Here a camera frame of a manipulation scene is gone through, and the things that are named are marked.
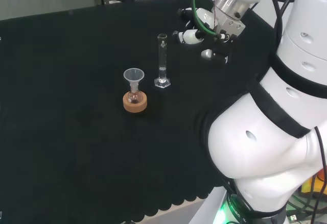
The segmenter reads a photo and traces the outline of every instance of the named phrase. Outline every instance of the funnel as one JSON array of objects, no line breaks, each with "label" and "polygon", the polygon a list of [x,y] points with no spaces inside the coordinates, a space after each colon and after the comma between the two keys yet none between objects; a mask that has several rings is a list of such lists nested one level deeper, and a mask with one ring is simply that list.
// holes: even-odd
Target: funnel
[{"label": "funnel", "polygon": [[144,78],[144,72],[138,68],[130,68],[124,72],[124,78],[131,86],[131,90],[123,97],[124,108],[132,113],[144,110],[147,106],[147,96],[138,90],[138,83]]}]

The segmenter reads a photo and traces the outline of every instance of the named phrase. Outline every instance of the black band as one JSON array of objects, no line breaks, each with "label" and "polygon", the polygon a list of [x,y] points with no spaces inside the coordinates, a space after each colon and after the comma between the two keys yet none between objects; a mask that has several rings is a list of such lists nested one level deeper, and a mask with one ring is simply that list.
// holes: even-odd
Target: black band
[{"label": "black band", "polygon": [[239,223],[244,224],[283,224],[286,218],[286,205],[274,212],[260,212],[245,210],[235,194],[227,194],[229,210]]},{"label": "black band", "polygon": [[270,53],[269,63],[276,74],[288,85],[311,96],[327,99],[327,85],[307,80],[289,69],[277,56]]},{"label": "black band", "polygon": [[281,130],[295,138],[310,131],[288,115],[256,79],[247,85],[247,89],[261,112]]}]

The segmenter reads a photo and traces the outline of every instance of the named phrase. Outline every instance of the green cable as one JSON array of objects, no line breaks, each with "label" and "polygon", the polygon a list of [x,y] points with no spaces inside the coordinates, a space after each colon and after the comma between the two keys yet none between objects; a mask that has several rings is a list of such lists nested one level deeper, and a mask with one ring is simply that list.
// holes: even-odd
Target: green cable
[{"label": "green cable", "polygon": [[200,30],[203,31],[203,32],[205,32],[205,33],[207,33],[207,34],[209,34],[209,35],[211,35],[211,36],[216,37],[217,34],[215,32],[213,32],[213,31],[207,29],[205,27],[205,25],[203,25],[203,23],[200,21],[198,15],[196,13],[195,0],[193,0],[192,4],[193,4],[193,13],[194,13],[194,16],[195,16],[195,21],[196,21],[197,25],[201,28]]}]

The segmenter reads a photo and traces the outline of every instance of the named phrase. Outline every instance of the equipment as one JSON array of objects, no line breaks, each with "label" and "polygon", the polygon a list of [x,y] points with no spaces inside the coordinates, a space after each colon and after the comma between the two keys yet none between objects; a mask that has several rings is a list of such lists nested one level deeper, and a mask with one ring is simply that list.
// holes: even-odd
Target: equipment
[{"label": "equipment", "polygon": [[131,113],[142,112],[148,105],[147,95],[138,90],[138,84],[144,78],[144,72],[138,68],[130,68],[124,72],[124,78],[131,86],[131,90],[123,97],[124,108]]},{"label": "equipment", "polygon": [[170,80],[167,78],[167,35],[158,35],[158,50],[159,50],[159,77],[154,80],[154,85],[160,88],[170,86]]},{"label": "equipment", "polygon": [[[324,175],[323,170],[320,170],[318,174],[314,178],[310,178],[305,181],[301,186],[300,196],[308,196],[311,193],[311,188],[313,188],[312,192],[314,195],[318,195],[321,192],[324,183]],[[324,191],[324,199],[327,196],[327,189]]]},{"label": "equipment", "polygon": [[[217,38],[202,57],[227,62],[246,27],[241,17],[260,0],[213,1],[208,11],[197,9],[192,0],[191,9],[180,11],[187,30],[174,36],[184,44]],[[292,193],[320,169],[326,175],[327,0],[295,0],[284,33],[282,14],[293,0],[272,1],[277,21],[271,68],[262,80],[247,84],[249,93],[203,128],[209,155],[227,190],[224,213],[217,214],[220,221],[215,224],[288,223],[286,203]],[[281,9],[278,1],[284,2]]]}]

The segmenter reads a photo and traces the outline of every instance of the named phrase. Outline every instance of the table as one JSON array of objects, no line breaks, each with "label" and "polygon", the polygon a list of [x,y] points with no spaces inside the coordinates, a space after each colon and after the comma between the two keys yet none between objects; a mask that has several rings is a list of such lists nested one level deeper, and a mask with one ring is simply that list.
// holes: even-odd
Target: table
[{"label": "table", "polygon": [[[142,0],[0,22],[4,224],[140,221],[221,185],[195,118],[225,109],[267,71],[273,31],[248,12],[230,64],[203,61],[212,39],[189,47],[171,37],[184,26],[177,10],[189,5]],[[166,89],[153,83],[160,33],[169,35]],[[145,72],[141,115],[123,109],[131,67]]]}]

